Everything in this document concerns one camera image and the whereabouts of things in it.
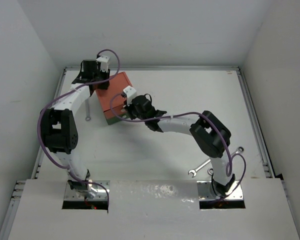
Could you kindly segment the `orange drawer cabinet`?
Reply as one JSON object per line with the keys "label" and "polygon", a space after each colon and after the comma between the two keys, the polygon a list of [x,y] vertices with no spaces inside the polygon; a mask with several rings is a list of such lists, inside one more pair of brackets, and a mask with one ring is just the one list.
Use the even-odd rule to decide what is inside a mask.
{"label": "orange drawer cabinet", "polygon": [[[125,72],[120,72],[116,77],[109,81],[107,90],[96,89],[100,106],[102,108],[105,119],[115,116],[110,108],[110,101],[116,94],[121,94],[123,89],[131,86],[131,82]],[[112,102],[112,108],[117,115],[127,114],[124,109],[124,99],[120,96],[116,97]]]}

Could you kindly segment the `green bottom drawer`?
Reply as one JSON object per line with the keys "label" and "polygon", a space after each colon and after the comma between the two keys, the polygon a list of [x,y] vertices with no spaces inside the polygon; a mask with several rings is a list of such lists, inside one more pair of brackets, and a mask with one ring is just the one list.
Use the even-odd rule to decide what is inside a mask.
{"label": "green bottom drawer", "polygon": [[121,114],[119,117],[117,116],[112,116],[110,118],[106,118],[106,122],[109,126],[114,125],[118,122],[120,122],[122,119],[127,119],[129,116],[127,114]]}

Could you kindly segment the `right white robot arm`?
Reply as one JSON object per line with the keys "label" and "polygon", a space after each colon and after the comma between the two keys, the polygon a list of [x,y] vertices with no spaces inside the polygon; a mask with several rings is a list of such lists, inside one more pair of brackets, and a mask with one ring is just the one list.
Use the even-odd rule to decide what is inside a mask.
{"label": "right white robot arm", "polygon": [[192,136],[201,151],[210,158],[214,194],[220,198],[226,196],[235,181],[226,150],[230,145],[231,132],[213,113],[205,110],[202,116],[172,117],[166,111],[155,109],[145,95],[126,99],[124,109],[131,120],[144,120],[151,131]]}

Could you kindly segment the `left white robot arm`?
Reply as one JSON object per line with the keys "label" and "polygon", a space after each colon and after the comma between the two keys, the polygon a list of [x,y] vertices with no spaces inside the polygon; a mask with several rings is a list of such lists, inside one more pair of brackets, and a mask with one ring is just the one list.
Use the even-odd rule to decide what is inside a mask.
{"label": "left white robot arm", "polygon": [[56,166],[66,170],[70,189],[86,199],[94,197],[102,185],[90,179],[89,170],[75,151],[79,142],[75,115],[98,86],[109,87],[109,64],[110,58],[101,54],[95,60],[83,60],[69,91],[41,110],[37,124],[44,153]]}

